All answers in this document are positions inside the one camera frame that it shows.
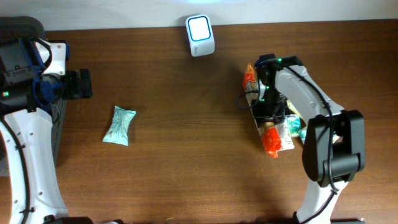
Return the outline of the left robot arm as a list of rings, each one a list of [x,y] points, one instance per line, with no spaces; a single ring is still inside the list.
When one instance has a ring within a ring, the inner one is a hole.
[[[52,130],[60,100],[93,95],[90,71],[68,71],[70,47],[47,40],[40,21],[1,18],[1,146],[11,180],[11,223],[89,223],[63,201],[53,158]]]

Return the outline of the light teal snack pouch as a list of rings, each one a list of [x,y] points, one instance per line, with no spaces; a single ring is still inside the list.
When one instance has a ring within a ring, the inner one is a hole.
[[[128,129],[135,115],[136,111],[125,110],[115,106],[112,123],[103,138],[103,142],[128,146]]]

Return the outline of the red spaghetti packet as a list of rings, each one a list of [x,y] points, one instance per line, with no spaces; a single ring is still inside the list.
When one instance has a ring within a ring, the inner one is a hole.
[[[248,103],[256,129],[259,133],[262,146],[272,158],[278,157],[278,151],[282,148],[282,140],[271,116],[266,115],[265,99],[267,87],[259,79],[254,66],[249,63],[243,75],[243,96]]]

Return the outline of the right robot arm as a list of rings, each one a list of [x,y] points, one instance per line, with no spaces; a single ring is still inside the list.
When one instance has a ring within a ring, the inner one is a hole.
[[[292,223],[331,223],[342,191],[364,169],[364,117],[335,103],[295,55],[261,55],[255,62],[255,98],[249,100],[256,126],[286,121],[289,100],[307,128],[302,162],[308,187]]]

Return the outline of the small teal tissue pack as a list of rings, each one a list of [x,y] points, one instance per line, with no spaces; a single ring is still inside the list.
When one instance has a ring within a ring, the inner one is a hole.
[[[292,138],[306,138],[307,128],[302,127],[300,116],[296,114],[290,114],[286,116],[285,119],[287,120],[287,127]]]

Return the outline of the white cosmetic tube gold cap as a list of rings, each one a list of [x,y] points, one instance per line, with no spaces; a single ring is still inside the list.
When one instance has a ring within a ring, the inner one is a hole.
[[[272,157],[277,157],[279,151],[286,151],[294,148],[286,119],[280,124],[266,122],[262,141],[265,150]]]

